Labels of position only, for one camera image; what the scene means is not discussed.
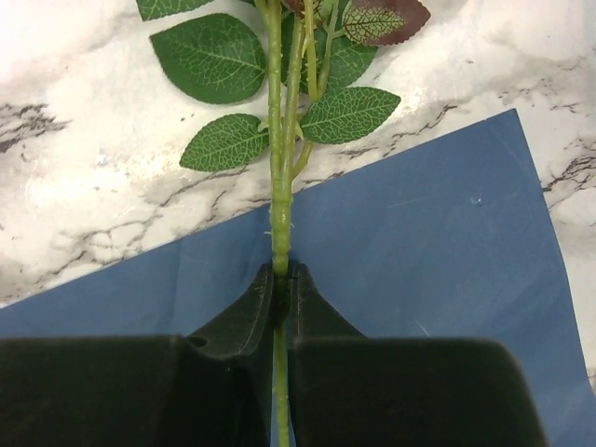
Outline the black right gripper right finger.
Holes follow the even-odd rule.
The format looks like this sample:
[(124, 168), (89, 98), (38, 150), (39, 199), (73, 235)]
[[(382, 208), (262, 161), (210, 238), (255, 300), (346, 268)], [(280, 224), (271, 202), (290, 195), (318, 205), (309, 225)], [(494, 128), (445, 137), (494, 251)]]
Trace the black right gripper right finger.
[(300, 446), (544, 446), (522, 371), (499, 343), (370, 338), (292, 273), (291, 422)]

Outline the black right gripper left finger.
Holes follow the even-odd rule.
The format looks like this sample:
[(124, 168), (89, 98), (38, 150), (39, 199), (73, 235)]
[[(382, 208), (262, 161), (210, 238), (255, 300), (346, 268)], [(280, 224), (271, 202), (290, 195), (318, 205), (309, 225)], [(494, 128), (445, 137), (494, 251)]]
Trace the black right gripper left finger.
[(274, 276), (269, 265), (187, 336), (6, 339), (5, 446), (266, 446)]

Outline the dark blue wrapping paper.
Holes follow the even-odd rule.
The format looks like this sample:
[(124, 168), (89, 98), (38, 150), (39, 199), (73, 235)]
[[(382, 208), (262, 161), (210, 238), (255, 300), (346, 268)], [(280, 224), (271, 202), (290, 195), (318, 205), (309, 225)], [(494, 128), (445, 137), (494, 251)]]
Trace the dark blue wrapping paper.
[[(267, 207), (1, 312), (3, 338), (187, 334), (270, 255)], [(369, 336), (480, 337), (521, 364), (553, 446), (595, 442), (561, 250), (516, 111), (295, 196), (291, 258)]]

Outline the pale pink flower stem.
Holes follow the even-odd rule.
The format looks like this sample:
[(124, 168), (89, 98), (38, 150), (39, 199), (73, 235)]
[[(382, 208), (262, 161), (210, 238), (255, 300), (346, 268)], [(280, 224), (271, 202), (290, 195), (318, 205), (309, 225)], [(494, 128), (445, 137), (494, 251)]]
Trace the pale pink flower stem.
[(213, 13), (153, 34), (151, 44), (170, 83), (197, 101), (233, 104), (267, 91), (266, 117), (230, 114), (209, 122), (187, 144), (180, 164), (222, 172), (269, 155), (274, 396), (278, 442), (287, 446), (292, 184), (315, 145), (359, 140), (395, 112), (398, 95), (360, 87), (357, 80), (378, 48), (406, 42), (431, 14), (418, 1), (258, 1), (255, 7), (267, 30), (264, 43), (242, 20)]

